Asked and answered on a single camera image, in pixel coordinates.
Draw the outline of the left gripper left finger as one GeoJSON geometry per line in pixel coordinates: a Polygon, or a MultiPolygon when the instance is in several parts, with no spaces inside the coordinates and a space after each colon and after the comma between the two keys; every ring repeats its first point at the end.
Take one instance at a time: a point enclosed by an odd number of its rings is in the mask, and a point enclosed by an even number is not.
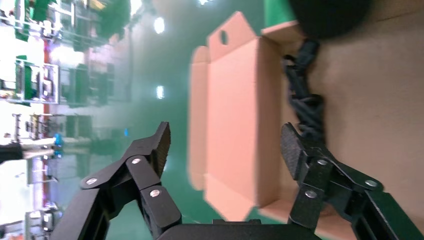
{"type": "Polygon", "coordinates": [[[162,121],[152,136],[134,140],[120,160],[85,177],[50,239],[104,240],[110,220],[132,201],[155,240],[181,224],[182,214],[161,183],[170,145],[170,125],[162,121]]]}

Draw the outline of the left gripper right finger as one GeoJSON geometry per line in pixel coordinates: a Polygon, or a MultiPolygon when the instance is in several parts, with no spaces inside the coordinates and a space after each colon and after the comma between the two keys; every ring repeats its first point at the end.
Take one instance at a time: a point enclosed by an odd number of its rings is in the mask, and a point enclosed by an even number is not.
{"type": "Polygon", "coordinates": [[[298,192],[288,223],[311,232],[324,204],[350,223],[358,240],[421,240],[423,234],[376,180],[338,161],[321,143],[281,128],[280,151],[298,192]]]}

